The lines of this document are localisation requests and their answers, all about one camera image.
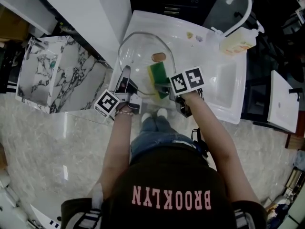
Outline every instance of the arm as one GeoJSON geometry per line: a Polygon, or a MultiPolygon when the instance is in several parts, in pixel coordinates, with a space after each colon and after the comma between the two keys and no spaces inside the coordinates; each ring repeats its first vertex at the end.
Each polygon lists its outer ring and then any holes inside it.
{"type": "Polygon", "coordinates": [[[249,200],[259,203],[240,163],[234,142],[217,120],[209,106],[196,93],[182,96],[191,108],[204,140],[215,161],[218,173],[223,177],[231,202],[249,200]]]}
{"type": "MultiPolygon", "coordinates": [[[[127,106],[122,110],[131,112],[131,109],[127,106]]],[[[115,117],[103,162],[102,174],[98,180],[102,185],[104,199],[110,196],[115,181],[129,166],[131,127],[132,117],[130,115],[118,114],[115,117]]]]}

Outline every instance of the marble floor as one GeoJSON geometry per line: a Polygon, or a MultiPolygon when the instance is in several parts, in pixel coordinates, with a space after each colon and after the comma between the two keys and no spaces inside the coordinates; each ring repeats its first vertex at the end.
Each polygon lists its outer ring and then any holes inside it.
{"type": "MultiPolygon", "coordinates": [[[[187,136],[197,128],[192,117],[185,119],[176,112],[169,113],[169,121],[187,136]]],[[[223,125],[234,139],[259,199],[274,199],[284,188],[296,154],[284,148],[286,134],[248,121],[223,125]]],[[[69,198],[87,195],[100,175],[111,130],[112,122],[104,121],[95,110],[46,114],[18,102],[13,94],[0,94],[0,142],[11,186],[30,215],[30,203],[39,191],[50,190],[69,198]],[[68,169],[67,180],[63,166],[68,169]]],[[[135,116],[132,139],[139,130],[140,116],[135,116]]]]}

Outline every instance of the soap bottle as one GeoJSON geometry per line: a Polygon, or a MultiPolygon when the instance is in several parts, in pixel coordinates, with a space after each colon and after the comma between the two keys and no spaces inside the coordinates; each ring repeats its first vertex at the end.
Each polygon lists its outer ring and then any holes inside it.
{"type": "Polygon", "coordinates": [[[240,27],[227,38],[220,42],[219,49],[225,54],[235,55],[256,46],[256,37],[258,33],[264,33],[263,26],[256,21],[258,29],[246,29],[240,27]]]}

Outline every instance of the jeans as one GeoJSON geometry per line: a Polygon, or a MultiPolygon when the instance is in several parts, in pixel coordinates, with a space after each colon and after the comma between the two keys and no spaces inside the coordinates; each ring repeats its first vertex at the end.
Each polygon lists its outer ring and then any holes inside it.
{"type": "Polygon", "coordinates": [[[168,143],[185,143],[196,148],[193,140],[172,129],[164,116],[156,119],[149,117],[143,122],[140,134],[131,143],[131,159],[160,144],[168,143]]]}

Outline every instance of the white faucet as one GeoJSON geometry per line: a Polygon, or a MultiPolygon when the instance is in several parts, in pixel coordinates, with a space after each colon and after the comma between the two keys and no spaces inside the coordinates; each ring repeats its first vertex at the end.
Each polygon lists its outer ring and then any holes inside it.
{"type": "MultiPolygon", "coordinates": [[[[234,0],[227,0],[226,3],[227,4],[232,4],[234,0]]],[[[216,35],[220,38],[223,39],[224,37],[226,37],[227,35],[229,35],[230,33],[234,32],[236,29],[238,29],[243,23],[246,22],[246,20],[248,19],[248,17],[250,16],[252,10],[252,0],[248,0],[248,7],[247,7],[247,11],[244,14],[243,18],[234,26],[232,26],[230,29],[228,29],[225,33],[222,33],[222,31],[215,29],[214,27],[212,27],[212,30],[215,31],[216,35]]]]}

